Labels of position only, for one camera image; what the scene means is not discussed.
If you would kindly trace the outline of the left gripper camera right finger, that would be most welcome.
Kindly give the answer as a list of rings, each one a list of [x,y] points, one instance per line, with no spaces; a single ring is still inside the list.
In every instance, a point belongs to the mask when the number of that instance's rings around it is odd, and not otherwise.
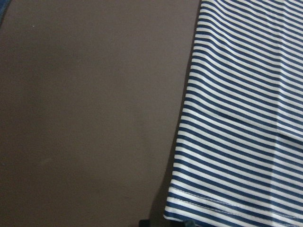
[[[184,227],[196,227],[194,222],[183,222]]]

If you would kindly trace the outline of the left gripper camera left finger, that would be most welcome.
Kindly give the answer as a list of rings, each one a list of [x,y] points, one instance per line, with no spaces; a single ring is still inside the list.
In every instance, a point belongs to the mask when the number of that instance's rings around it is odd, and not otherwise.
[[[162,227],[163,224],[154,221],[139,221],[139,227]]]

